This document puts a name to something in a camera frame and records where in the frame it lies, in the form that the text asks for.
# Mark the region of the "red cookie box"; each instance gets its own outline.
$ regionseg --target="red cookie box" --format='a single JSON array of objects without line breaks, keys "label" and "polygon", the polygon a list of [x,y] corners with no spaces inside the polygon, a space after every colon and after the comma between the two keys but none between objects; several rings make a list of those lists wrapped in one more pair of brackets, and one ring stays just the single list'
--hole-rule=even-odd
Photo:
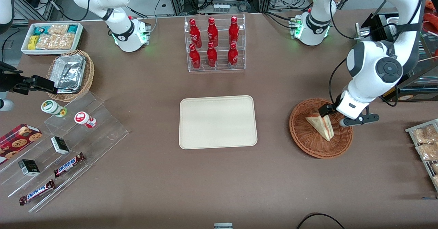
[{"label": "red cookie box", "polygon": [[38,128],[20,124],[0,137],[0,165],[42,136]]}]

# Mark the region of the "coca-cola bottle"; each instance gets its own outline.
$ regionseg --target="coca-cola bottle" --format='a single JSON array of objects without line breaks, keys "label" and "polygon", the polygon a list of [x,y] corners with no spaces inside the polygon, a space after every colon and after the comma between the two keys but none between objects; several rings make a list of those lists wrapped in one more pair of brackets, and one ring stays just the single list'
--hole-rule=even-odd
[{"label": "coca-cola bottle", "polygon": [[218,36],[218,28],[215,24],[215,18],[209,17],[208,18],[208,41],[213,42],[213,45],[217,47],[219,45],[219,36]]},{"label": "coca-cola bottle", "polygon": [[229,36],[228,42],[230,43],[230,45],[233,42],[237,43],[237,41],[239,40],[239,26],[237,25],[236,16],[231,17],[231,25],[230,28],[228,29],[228,36]]},{"label": "coca-cola bottle", "polygon": [[192,18],[189,20],[190,23],[190,39],[192,40],[192,43],[196,45],[196,48],[202,47],[202,41],[201,41],[201,32],[199,31],[199,28],[196,26],[196,21]]},{"label": "coca-cola bottle", "polygon": [[233,42],[230,45],[230,50],[228,50],[228,67],[234,69],[237,67],[237,56],[239,52],[236,50],[236,43]]},{"label": "coca-cola bottle", "polygon": [[209,67],[216,68],[218,64],[218,53],[216,52],[213,42],[208,42],[207,58]]},{"label": "coca-cola bottle", "polygon": [[193,43],[189,45],[190,48],[190,62],[192,63],[193,69],[199,70],[201,68],[201,57],[199,56],[199,52],[196,50],[196,47]]}]

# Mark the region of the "wicker basket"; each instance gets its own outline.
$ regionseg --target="wicker basket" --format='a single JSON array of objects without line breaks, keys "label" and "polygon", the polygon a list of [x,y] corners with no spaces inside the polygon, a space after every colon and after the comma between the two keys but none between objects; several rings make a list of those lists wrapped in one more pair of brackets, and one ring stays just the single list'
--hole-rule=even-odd
[{"label": "wicker basket", "polygon": [[[51,93],[47,93],[50,98],[52,98],[56,101],[70,102],[73,99],[78,98],[81,95],[85,95],[90,90],[91,84],[93,83],[94,64],[93,64],[93,61],[91,60],[90,56],[88,56],[87,53],[85,53],[84,51],[81,51],[81,50],[75,50],[72,52],[62,54],[61,56],[69,56],[69,55],[74,55],[74,54],[80,54],[80,55],[86,57],[86,59],[87,59],[86,70],[85,70],[84,76],[83,76],[81,91],[79,91],[79,93],[76,93],[76,94],[57,94],[57,95],[54,95]],[[50,75],[52,74],[52,69],[53,69],[54,64],[55,64],[55,61],[52,62],[52,65],[49,68],[49,72],[47,73],[47,76],[46,76],[47,79],[49,79]]]},{"label": "wicker basket", "polygon": [[289,130],[295,143],[311,156],[328,159],[343,154],[350,147],[353,139],[352,127],[342,127],[339,121],[344,118],[340,113],[330,115],[335,136],[325,140],[313,126],[306,120],[311,113],[330,101],[322,98],[312,98],[300,102],[292,111],[289,118]]}]

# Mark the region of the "small black box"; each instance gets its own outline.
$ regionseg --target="small black box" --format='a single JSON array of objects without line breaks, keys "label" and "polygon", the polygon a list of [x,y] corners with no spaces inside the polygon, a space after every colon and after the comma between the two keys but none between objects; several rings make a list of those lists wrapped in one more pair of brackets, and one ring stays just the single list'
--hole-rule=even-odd
[{"label": "small black box", "polygon": [[22,159],[18,162],[18,165],[22,169],[24,175],[37,176],[39,174],[39,169],[33,160]]},{"label": "small black box", "polygon": [[69,149],[67,147],[67,144],[65,143],[64,139],[60,138],[60,137],[52,137],[50,139],[52,141],[52,145],[55,148],[55,151],[60,153],[60,154],[68,154],[69,153]]}]

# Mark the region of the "brown table surface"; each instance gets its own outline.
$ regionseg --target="brown table surface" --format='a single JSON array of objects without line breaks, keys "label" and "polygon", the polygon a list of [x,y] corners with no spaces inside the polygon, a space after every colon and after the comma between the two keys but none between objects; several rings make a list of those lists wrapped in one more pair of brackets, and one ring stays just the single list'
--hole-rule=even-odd
[{"label": "brown table surface", "polygon": [[[335,20],[352,36],[354,23],[370,12],[339,11]],[[114,45],[104,22],[83,22],[82,49],[95,65],[91,90],[131,132],[38,213],[0,196],[0,227],[205,229],[232,222],[236,229],[296,228],[308,213],[322,212],[346,228],[438,228],[438,201],[420,199],[436,193],[404,132],[438,118],[438,103],[392,108],[376,100],[371,111],[380,121],[355,127],[344,155],[308,156],[291,138],[289,115],[302,100],[328,98],[330,73],[355,41],[332,29],[321,45],[308,47],[262,14],[245,16],[247,70],[225,74],[187,71],[183,17],[160,18],[150,45],[134,53]],[[45,76],[52,60],[23,55],[19,68]],[[350,79],[342,66],[335,96]],[[181,149],[180,101],[233,95],[253,97],[258,143]],[[0,114],[0,135],[48,118],[40,110],[45,93],[8,98],[16,108]],[[302,228],[313,226],[337,227],[313,217]]]}]

